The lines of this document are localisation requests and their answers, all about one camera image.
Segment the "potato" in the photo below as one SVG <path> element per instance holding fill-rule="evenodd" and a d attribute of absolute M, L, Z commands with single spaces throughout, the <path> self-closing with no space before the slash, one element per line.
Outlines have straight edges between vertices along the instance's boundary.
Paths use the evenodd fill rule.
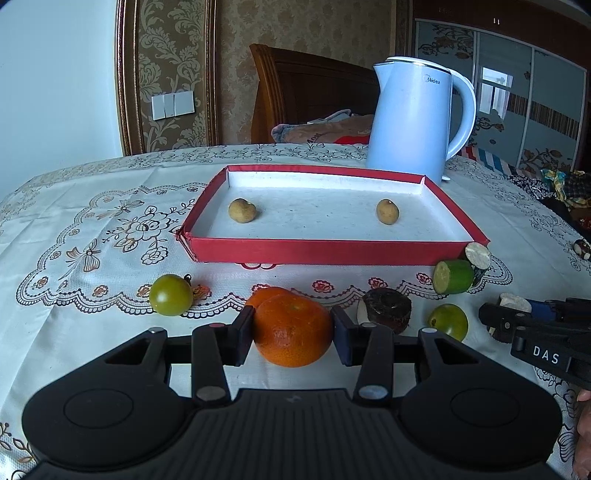
<path fill-rule="evenodd" d="M 236 199 L 228 207 L 228 215 L 238 223 L 252 222 L 256 217 L 256 207 L 245 199 Z"/>
<path fill-rule="evenodd" d="M 385 223 L 386 225 L 392 225 L 398 217 L 400 216 L 400 212 L 398 211 L 398 207 L 392 200 L 384 199 L 380 200 L 378 206 L 375 209 L 375 213 L 378 215 L 378 219 L 380 222 Z"/>

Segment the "tablecloth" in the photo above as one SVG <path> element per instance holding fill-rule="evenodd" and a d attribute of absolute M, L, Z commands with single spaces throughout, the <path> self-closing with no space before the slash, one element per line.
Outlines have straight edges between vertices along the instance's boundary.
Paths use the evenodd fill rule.
<path fill-rule="evenodd" d="M 149 153 L 67 168 L 36 177 L 0 204 L 0 478 L 35 465 L 21 430 L 22 408 L 41 387 L 150 326 L 187 335 L 211 321 L 230 323 L 262 286 L 289 288 L 351 314 L 378 286 L 402 291 L 413 310 L 405 335 L 416 335 L 438 304 L 454 303 L 470 322 L 465 344 L 537 382 L 563 411 L 550 465 L 571 477 L 576 388 L 510 356 L 478 321 L 478 308 L 504 291 L 546 300 L 588 297 L 591 263 L 571 249 L 578 238 L 553 212 L 498 172 L 456 157 L 443 190 L 490 238 L 492 268 L 467 293 L 443 296 L 431 267 L 328 267 L 198 264 L 174 232 L 207 182 L 227 164 L 294 163 L 363 167 L 362 145 L 237 145 Z M 164 273 L 190 274 L 195 304 L 182 317 L 150 308 L 151 283 Z M 276 367 L 255 348 L 240 368 L 226 367 L 232 394 L 241 387 L 347 388 L 334 347 L 313 365 Z M 395 394 L 414 385 L 411 365 L 395 366 Z M 171 386 L 189 396 L 189 368 Z"/>

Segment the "kettle handle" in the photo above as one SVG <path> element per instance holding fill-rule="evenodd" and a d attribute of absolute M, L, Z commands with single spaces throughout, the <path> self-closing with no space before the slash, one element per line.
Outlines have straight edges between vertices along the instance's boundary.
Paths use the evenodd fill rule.
<path fill-rule="evenodd" d="M 462 121 L 456 136 L 449 142 L 446 160 L 452 158 L 465 145 L 476 121 L 476 95 L 474 95 L 474 87 L 464 75 L 452 69 L 450 69 L 450 72 L 452 73 L 453 86 L 462 98 Z"/>

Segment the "striped fabric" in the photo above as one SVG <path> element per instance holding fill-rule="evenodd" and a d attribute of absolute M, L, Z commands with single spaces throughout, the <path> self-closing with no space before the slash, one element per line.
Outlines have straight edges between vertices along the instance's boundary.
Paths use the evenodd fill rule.
<path fill-rule="evenodd" d="M 494 153 L 483 150 L 482 148 L 464 147 L 457 154 L 461 157 L 466 157 L 471 160 L 474 160 L 483 165 L 484 167 L 488 168 L 489 170 L 501 172 L 506 177 L 518 175 L 521 177 L 528 177 L 531 179 L 536 178 L 535 175 L 524 170 L 519 170 L 518 168 L 515 168 L 513 165 L 509 165 L 506 161 L 501 160 Z"/>

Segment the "wooden headboard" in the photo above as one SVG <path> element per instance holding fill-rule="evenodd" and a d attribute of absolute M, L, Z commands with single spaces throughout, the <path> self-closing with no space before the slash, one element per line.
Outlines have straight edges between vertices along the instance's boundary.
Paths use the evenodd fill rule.
<path fill-rule="evenodd" d="M 259 77 L 251 143 L 274 143 L 278 124 L 305 124 L 338 110 L 375 113 L 379 84 L 375 72 L 344 61 L 252 44 Z"/>

